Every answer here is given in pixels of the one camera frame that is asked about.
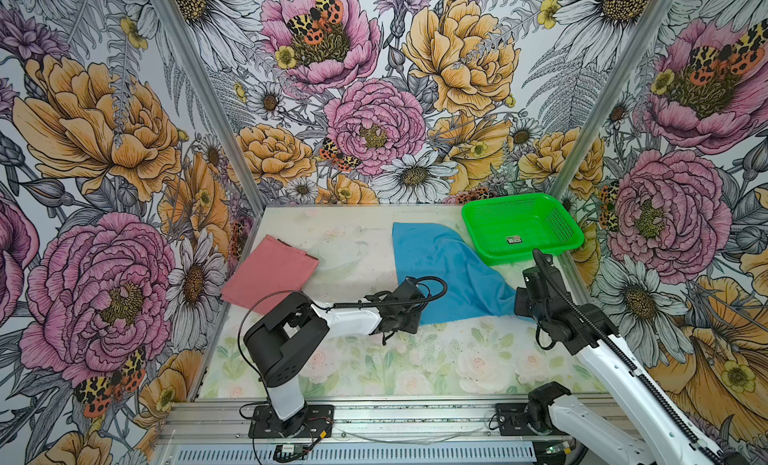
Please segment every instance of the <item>black cable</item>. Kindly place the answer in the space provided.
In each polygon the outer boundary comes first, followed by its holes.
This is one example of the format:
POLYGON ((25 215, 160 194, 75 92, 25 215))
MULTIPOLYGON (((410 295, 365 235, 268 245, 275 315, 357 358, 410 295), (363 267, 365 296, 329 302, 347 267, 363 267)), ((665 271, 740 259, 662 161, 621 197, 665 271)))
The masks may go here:
POLYGON ((653 395, 656 401, 662 406, 662 408, 664 408, 664 411, 667 413, 669 418, 671 418, 672 421, 675 422, 678 428, 683 432, 683 435, 685 435, 693 445, 696 445, 696 449, 701 451, 703 455, 712 460, 712 462, 716 465, 726 465, 725 461, 718 457, 715 452, 711 451, 707 447, 698 445, 698 436, 686 425, 684 419, 676 412, 676 410, 672 408, 672 405, 669 403, 669 399, 658 390, 658 388, 653 384, 653 382, 650 381, 646 375, 634 373, 638 369, 638 366, 634 364, 634 362, 605 334, 605 332, 600 329, 600 327, 595 325, 592 320, 590 320, 587 315, 585 315, 584 312, 578 308, 578 306, 571 300, 571 297, 568 297, 568 294, 565 291, 561 290, 560 286, 549 274, 547 267, 551 265, 547 263, 547 260, 544 258, 544 253, 542 253, 542 251, 539 249, 534 249, 533 259, 536 262, 538 269, 544 274, 544 279, 547 281, 549 286, 552 287, 552 290, 560 295, 560 297, 565 300, 565 303, 571 307, 571 310, 581 319, 581 321, 587 324, 587 326, 589 326, 592 331, 594 331, 595 334, 600 337, 600 339, 608 346, 608 348, 610 348, 610 350, 613 351, 614 354, 616 354, 616 356, 619 357, 619 359, 627 365, 630 372, 633 372, 632 375, 640 379, 640 383, 645 385, 650 394, 653 395))

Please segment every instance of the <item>floral tablecloth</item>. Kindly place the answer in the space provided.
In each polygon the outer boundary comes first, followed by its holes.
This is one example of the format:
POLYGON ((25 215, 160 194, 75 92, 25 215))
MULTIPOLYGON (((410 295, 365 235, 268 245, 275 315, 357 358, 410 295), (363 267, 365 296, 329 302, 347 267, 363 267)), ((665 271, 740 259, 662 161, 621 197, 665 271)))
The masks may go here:
MULTIPOLYGON (((321 301, 356 300, 397 285, 392 223, 433 222, 456 230, 471 244, 461 207, 268 208, 254 247, 273 235, 320 259, 304 291, 321 301)), ((532 262, 494 267, 512 287, 532 262)), ((211 357, 199 398, 264 397, 264 389, 237 351, 237 327, 246 310, 232 306, 211 357)), ((244 330, 260 317, 252 315, 244 330)), ((516 317, 481 317, 381 336, 323 341, 300 372, 306 397, 462 396, 526 393, 558 381, 577 393, 605 393, 562 345, 543 351, 535 326, 516 317)))

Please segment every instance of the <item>blue cloth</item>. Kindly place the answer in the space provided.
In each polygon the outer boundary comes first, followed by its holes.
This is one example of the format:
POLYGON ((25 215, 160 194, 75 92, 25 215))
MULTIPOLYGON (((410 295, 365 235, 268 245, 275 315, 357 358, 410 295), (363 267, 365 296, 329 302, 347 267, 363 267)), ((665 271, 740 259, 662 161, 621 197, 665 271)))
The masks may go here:
MULTIPOLYGON (((446 296, 422 312, 422 325, 514 314, 514 290, 454 230, 435 223, 395 223, 392 242, 398 283, 432 275, 448 284, 446 296)), ((439 292, 439 283, 426 284, 433 295, 439 292)))

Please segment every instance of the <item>towel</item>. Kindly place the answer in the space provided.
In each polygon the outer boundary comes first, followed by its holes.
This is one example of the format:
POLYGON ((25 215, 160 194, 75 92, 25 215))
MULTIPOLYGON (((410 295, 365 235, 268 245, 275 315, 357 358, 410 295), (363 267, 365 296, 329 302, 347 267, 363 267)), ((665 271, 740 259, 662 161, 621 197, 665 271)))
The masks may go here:
MULTIPOLYGON (((267 235, 253 253, 237 268, 221 289, 221 297, 233 305, 251 308, 270 293, 301 290, 319 261, 304 250, 267 235)), ((257 314, 277 306, 288 294, 269 297, 254 308, 257 314)))
POLYGON ((422 312, 422 325, 514 314, 514 290, 454 230, 435 223, 395 223, 392 243, 400 283, 406 277, 432 275, 448 284, 446 296, 422 312))

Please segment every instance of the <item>green basket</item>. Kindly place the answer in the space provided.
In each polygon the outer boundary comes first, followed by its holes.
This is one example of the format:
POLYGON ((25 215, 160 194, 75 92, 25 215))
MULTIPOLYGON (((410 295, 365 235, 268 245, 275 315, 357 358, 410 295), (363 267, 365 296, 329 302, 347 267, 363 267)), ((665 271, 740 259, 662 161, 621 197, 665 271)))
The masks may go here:
POLYGON ((560 201, 544 193, 470 201, 462 217, 488 265, 531 260, 533 249, 560 255, 584 243, 584 232, 560 201))

